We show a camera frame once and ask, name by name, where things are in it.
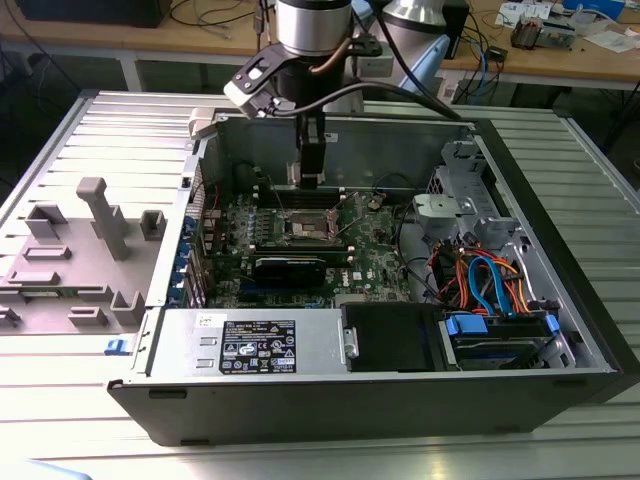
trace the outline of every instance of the open computer chassis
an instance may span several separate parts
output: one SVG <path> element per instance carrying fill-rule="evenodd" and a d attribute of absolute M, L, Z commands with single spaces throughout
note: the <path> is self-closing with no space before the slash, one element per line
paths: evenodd
<path fill-rule="evenodd" d="M 490 122 L 216 110 L 187 162 L 133 368 L 163 445 L 530 431 L 640 367 Z"/>

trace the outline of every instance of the power supply label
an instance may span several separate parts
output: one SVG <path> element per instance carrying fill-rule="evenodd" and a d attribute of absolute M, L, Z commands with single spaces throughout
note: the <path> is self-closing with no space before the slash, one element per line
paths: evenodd
<path fill-rule="evenodd" d="M 295 373 L 294 320 L 224 322 L 220 372 Z"/>

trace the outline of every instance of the metal workbench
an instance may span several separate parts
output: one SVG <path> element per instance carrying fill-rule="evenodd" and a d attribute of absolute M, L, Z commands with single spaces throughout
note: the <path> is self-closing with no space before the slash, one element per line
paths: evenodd
<path fill-rule="evenodd" d="M 84 175 L 104 176 L 110 203 L 127 218 L 137 219 L 147 208 L 170 215 L 191 148 L 189 115 L 194 107 L 215 105 L 226 101 L 111 92 L 78 100 L 0 209 L 0 275 L 29 234 L 23 219 L 34 202 L 55 201 L 66 216 L 89 217 L 75 196 Z M 400 104 L 369 103 L 367 109 L 424 114 Z M 640 201 L 634 191 L 571 120 L 546 110 L 458 111 L 493 121 L 640 354 Z M 2 456 L 50 461 L 96 480 L 640 477 L 640 387 L 604 405 L 573 408 L 531 434 L 160 447 L 102 385 L 130 362 L 103 356 L 107 338 L 0 336 Z"/>

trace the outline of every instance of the motherboard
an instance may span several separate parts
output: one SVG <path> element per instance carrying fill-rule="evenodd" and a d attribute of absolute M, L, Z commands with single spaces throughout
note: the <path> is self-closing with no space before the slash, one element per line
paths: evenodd
<path fill-rule="evenodd" d="M 395 249 L 397 208 L 374 192 L 338 199 L 330 208 L 287 208 L 278 199 L 271 208 L 239 195 L 221 208 L 207 242 L 215 285 L 208 306 L 335 308 L 408 301 Z"/>

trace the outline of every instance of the circuit board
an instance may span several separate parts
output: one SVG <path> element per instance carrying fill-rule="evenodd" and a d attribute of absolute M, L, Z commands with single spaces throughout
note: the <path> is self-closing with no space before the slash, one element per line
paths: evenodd
<path fill-rule="evenodd" d="M 345 254 L 349 258 L 348 265 L 332 266 L 329 261 L 324 284 L 317 288 L 274 288 L 259 292 L 253 288 L 251 279 L 252 246 L 256 242 L 272 247 L 280 245 L 282 232 L 287 230 L 285 223 L 291 223 L 297 217 L 312 222 L 310 218 L 318 218 L 326 211 L 257 209 L 243 196 L 228 204 L 223 208 L 219 223 L 218 246 L 210 256 L 215 291 L 209 296 L 208 306 L 335 308 L 349 301 L 408 301 L 409 285 L 400 270 L 393 245 L 397 224 L 394 208 L 362 208 L 371 201 L 373 194 L 365 192 L 359 196 L 357 203 L 342 205 L 337 228 L 349 227 L 331 240 L 344 251 L 348 249 Z"/>

